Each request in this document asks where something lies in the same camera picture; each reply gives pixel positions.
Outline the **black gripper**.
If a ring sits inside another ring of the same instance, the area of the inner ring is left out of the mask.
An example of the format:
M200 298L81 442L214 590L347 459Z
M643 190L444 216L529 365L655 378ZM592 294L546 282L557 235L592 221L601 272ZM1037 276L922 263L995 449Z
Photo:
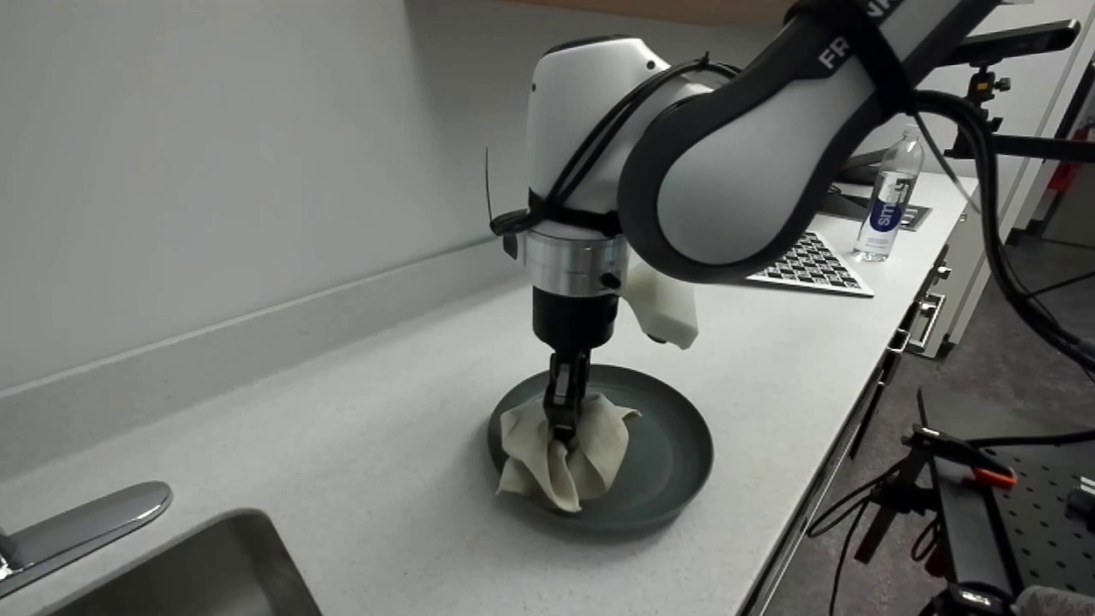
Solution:
M535 294L535 335L550 350L543 414L550 433L562 444L575 444L585 385L590 385L590 351L605 344L614 335L618 301L616 298L566 298L566 294Z

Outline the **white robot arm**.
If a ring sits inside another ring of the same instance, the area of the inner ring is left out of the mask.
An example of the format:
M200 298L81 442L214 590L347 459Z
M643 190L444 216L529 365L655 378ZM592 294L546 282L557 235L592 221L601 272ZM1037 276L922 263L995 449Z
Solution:
M590 355L634 261L738 282L784 255L851 149L931 103L922 78L1001 0L796 0L743 68L638 34L546 46L529 71L527 204L489 229L522 263L550 344L546 431L579 433Z

